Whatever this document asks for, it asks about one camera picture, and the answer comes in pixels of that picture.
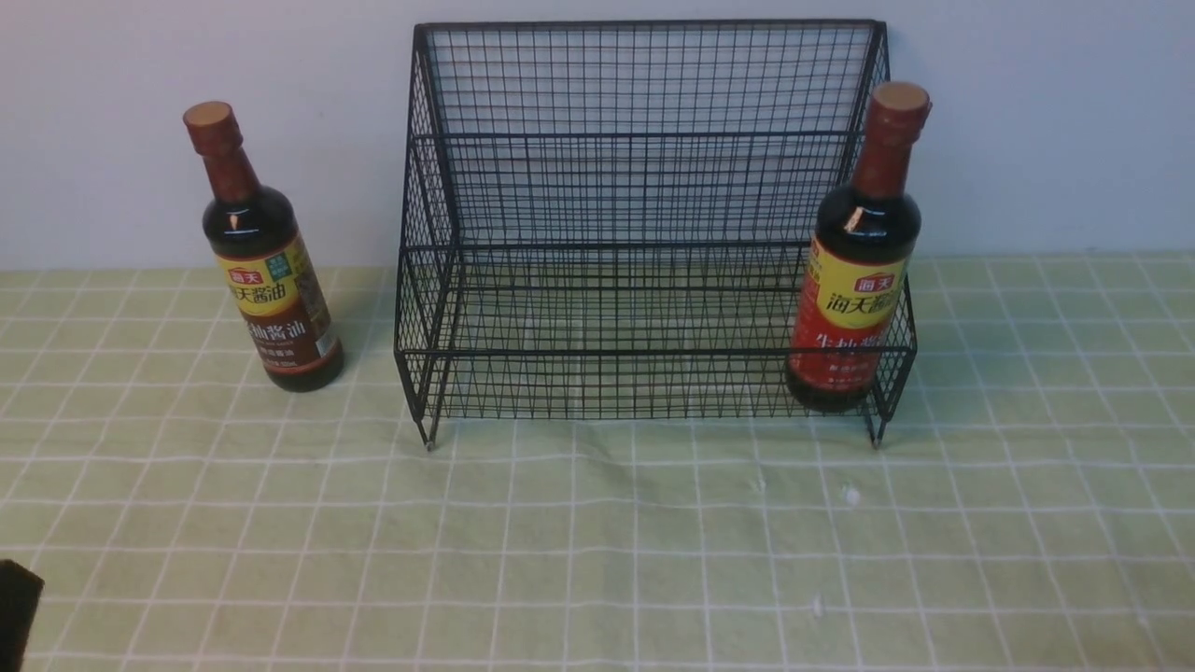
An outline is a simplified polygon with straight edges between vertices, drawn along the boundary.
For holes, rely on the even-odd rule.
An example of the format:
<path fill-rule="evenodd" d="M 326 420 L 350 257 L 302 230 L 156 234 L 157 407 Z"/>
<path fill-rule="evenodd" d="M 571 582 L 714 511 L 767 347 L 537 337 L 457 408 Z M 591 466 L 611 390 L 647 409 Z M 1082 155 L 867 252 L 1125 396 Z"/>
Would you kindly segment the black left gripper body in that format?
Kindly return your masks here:
<path fill-rule="evenodd" d="M 13 560 L 1 561 L 1 671 L 22 671 L 44 586 Z"/>

